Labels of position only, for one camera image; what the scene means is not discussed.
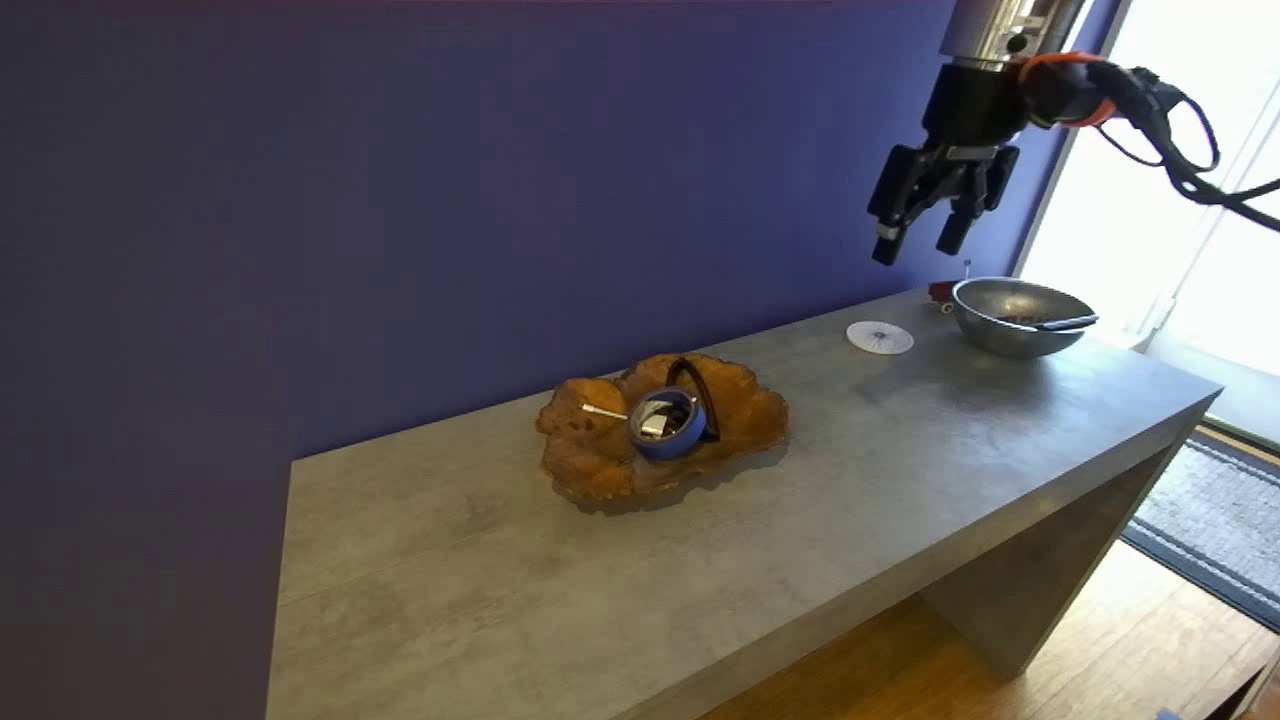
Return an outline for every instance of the purple wall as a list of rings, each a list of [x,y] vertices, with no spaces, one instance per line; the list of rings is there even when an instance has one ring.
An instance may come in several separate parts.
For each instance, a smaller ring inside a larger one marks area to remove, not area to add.
[[[0,712],[259,716],[291,456],[953,275],[949,10],[3,15]]]

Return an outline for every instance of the metal bowl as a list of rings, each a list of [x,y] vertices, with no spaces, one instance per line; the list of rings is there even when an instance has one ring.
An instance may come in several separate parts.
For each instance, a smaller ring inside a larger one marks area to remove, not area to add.
[[[949,314],[967,344],[1018,361],[1059,354],[1097,326],[1078,295],[1013,275],[959,279]]]

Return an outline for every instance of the concrete table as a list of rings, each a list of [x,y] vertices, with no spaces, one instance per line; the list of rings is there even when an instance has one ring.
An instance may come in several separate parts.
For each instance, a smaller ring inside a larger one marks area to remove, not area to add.
[[[696,716],[907,597],[1015,677],[1215,395],[1088,342],[982,357],[922,292],[704,354],[783,391],[792,440],[675,509],[559,502],[548,395],[298,460],[266,716]]]

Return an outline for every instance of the small white disc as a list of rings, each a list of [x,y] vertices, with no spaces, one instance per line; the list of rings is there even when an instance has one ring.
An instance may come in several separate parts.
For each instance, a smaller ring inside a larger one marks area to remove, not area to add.
[[[907,350],[915,350],[915,335],[900,326],[880,326],[880,321],[857,321],[847,326],[847,344],[863,350],[871,357],[900,357]]]

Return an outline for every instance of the gray countertop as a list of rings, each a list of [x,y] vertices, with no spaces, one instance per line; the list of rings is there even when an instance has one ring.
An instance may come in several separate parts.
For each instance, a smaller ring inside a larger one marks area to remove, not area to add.
[[[866,357],[853,321],[915,350]],[[583,517],[550,491],[533,427],[548,395],[298,460],[266,716],[717,702],[1146,460],[1215,395],[1088,342],[982,357],[922,292],[704,354],[787,400],[787,449],[661,514]]]

